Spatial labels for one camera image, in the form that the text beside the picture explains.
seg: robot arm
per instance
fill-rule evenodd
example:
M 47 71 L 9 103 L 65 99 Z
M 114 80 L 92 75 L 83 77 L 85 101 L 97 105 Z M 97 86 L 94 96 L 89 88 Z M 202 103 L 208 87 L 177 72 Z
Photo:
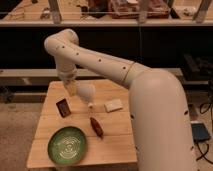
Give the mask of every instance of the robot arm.
M 197 171 L 185 93 L 171 73 L 81 48 L 68 29 L 48 37 L 45 48 L 64 82 L 78 64 L 129 89 L 139 170 Z

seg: green ceramic bowl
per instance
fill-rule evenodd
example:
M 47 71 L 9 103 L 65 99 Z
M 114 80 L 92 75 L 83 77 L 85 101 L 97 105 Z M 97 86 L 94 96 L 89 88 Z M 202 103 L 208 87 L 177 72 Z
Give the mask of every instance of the green ceramic bowl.
M 58 130 L 48 144 L 50 159 L 59 166 L 69 166 L 79 162 L 87 149 L 86 136 L 77 127 Z

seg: sausage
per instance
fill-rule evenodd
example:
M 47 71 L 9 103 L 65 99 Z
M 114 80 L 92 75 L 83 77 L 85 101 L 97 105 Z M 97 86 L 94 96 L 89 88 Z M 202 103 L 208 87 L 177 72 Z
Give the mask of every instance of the sausage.
M 90 124 L 93 130 L 95 131 L 96 135 L 100 138 L 103 138 L 104 132 L 98 121 L 95 118 L 90 117 Z

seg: dark wall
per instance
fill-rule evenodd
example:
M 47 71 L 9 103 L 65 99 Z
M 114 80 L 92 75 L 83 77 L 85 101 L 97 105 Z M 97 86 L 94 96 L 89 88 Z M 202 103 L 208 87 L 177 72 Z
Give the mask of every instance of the dark wall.
M 0 0 L 0 19 L 12 11 L 22 0 Z
M 0 28 L 0 68 L 54 68 L 45 38 L 65 28 Z M 183 53 L 213 56 L 212 27 L 73 28 L 80 46 L 141 62 L 179 67 Z

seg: floor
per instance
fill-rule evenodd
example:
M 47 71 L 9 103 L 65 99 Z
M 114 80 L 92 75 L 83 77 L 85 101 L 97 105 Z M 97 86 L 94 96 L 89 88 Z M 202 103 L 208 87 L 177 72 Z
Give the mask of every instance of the floor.
M 42 95 L 17 95 L 11 103 L 0 102 L 0 171 L 27 171 L 26 160 L 31 146 L 32 138 L 38 123 L 44 96 Z M 203 101 L 200 96 L 188 96 L 189 101 L 199 104 Z M 200 115 L 199 120 L 203 121 L 211 132 L 210 114 Z M 213 140 L 209 141 L 210 152 L 208 158 L 213 160 Z M 213 165 L 205 160 L 199 160 L 200 171 L 212 171 Z M 72 168 L 72 171 L 136 171 L 135 164 L 112 165 L 112 166 L 91 166 Z

